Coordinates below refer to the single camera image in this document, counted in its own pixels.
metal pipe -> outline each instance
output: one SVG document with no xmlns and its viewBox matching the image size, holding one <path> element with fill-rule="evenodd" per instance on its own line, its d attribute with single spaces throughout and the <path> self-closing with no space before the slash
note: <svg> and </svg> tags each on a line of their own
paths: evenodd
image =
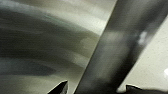
<svg viewBox="0 0 168 94">
<path fill-rule="evenodd" d="M 115 93 L 168 13 L 167 0 L 118 0 L 75 94 Z"/>
</svg>

black object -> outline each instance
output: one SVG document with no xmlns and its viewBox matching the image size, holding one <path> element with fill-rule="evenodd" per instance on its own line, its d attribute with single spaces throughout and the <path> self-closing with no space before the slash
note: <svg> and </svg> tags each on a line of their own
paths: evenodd
<svg viewBox="0 0 168 94">
<path fill-rule="evenodd" d="M 48 94 L 66 94 L 68 90 L 68 81 L 61 82 Z"/>
</svg>

blurred background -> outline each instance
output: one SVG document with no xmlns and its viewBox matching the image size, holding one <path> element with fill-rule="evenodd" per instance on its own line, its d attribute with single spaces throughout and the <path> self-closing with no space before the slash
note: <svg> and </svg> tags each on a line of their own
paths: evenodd
<svg viewBox="0 0 168 94">
<path fill-rule="evenodd" d="M 167 4 L 0 0 L 1 93 L 46 94 L 65 80 L 68 94 L 167 90 Z"/>
</svg>

white surface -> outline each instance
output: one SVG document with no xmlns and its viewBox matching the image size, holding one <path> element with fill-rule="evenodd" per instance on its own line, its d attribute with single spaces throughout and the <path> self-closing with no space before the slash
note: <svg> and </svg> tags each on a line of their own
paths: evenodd
<svg viewBox="0 0 168 94">
<path fill-rule="evenodd" d="M 118 91 L 125 90 L 126 84 L 168 91 L 168 17 Z"/>
</svg>

gray surface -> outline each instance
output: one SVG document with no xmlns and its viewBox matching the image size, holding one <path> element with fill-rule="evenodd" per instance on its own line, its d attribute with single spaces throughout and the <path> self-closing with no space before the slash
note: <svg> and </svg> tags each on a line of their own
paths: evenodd
<svg viewBox="0 0 168 94">
<path fill-rule="evenodd" d="M 118 0 L 75 94 L 114 93 L 167 13 L 167 0 Z"/>
<path fill-rule="evenodd" d="M 74 1 L 0 0 L 2 94 L 74 92 L 115 0 Z"/>
</svg>

